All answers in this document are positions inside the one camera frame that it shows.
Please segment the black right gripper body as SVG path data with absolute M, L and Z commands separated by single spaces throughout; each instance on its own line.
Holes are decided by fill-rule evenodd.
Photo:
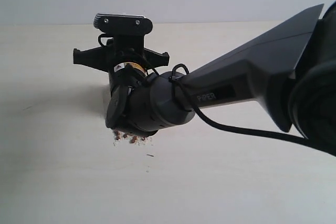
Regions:
M 117 64 L 130 62 L 139 65 L 134 68 L 146 73 L 144 35 L 103 34 L 103 37 L 108 39 L 107 43 L 103 45 L 105 56 L 104 72 L 112 72 Z

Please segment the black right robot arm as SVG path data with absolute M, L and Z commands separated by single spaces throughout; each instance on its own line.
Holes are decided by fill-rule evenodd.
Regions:
M 309 7 L 200 68 L 179 63 L 158 73 L 170 56 L 144 46 L 153 29 L 144 16 L 98 13 L 106 43 L 73 50 L 76 65 L 106 72 L 106 127 L 147 138 L 195 115 L 222 131 L 273 138 L 335 155 L 335 5 Z M 278 132 L 217 123 L 203 108 L 256 101 Z

